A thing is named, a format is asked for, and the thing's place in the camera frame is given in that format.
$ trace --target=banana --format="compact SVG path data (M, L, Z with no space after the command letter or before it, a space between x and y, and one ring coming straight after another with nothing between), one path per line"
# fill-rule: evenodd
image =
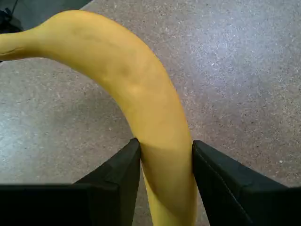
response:
M74 10L31 30L0 35L0 60L27 57L61 62L109 92L141 143L153 224L194 225L189 127L168 74L147 45L112 20Z

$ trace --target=banana peel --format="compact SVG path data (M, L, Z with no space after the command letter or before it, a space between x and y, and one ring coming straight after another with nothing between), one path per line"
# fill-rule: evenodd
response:
M28 57L68 65L109 92L141 143L153 224L194 225L189 127L168 74L147 45L112 20L74 10L31 30L0 35L0 60Z

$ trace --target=speckled floor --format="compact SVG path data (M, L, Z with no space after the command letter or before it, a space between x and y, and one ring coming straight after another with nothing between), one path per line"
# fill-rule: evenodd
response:
M298 0L95 0L161 59L194 139L301 185ZM46 59L0 67L0 182L74 182L132 137L93 81ZM197 225L207 225L201 204ZM151 225L141 182L133 225Z

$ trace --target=gray floor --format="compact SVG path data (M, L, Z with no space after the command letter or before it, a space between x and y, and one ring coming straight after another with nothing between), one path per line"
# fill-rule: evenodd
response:
M161 59L194 139L301 185L298 0L95 0ZM46 59L0 67L0 182L74 182L132 137L91 80ZM199 206L197 225L207 225ZM133 225L151 225L143 183Z
M91 0L19 0L14 17L24 30L33 28L51 16L71 9L80 9ZM15 0L0 0L0 10L12 10Z

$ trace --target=dark object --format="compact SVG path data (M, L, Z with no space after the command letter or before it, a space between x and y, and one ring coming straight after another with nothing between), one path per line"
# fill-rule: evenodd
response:
M10 11L9 8L5 8L5 11L0 10L0 34L4 33L16 33L22 31L22 29L14 23L20 23L18 20L13 18L15 8L17 6L18 0L15 1L13 10Z
M211 226L300 224L301 188L271 180L202 141L193 142L193 173Z
M132 225L140 151L138 140L132 139L73 185L0 186L1 224Z

